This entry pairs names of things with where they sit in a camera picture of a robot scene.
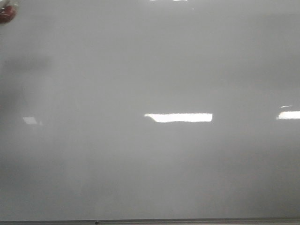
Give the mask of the black whiteboard marker with tape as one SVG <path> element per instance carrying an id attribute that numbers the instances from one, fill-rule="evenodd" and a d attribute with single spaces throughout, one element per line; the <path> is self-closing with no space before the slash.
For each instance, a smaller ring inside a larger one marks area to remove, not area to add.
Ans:
<path id="1" fill-rule="evenodd" d="M 18 0 L 0 0 L 0 23 L 11 22 L 18 11 Z"/>

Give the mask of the white whiteboard with metal frame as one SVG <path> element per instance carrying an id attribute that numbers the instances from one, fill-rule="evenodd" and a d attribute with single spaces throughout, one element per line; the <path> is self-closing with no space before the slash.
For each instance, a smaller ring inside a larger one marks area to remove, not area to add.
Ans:
<path id="1" fill-rule="evenodd" d="M 22 0 L 0 218 L 298 217 L 299 109 L 297 0 Z"/>

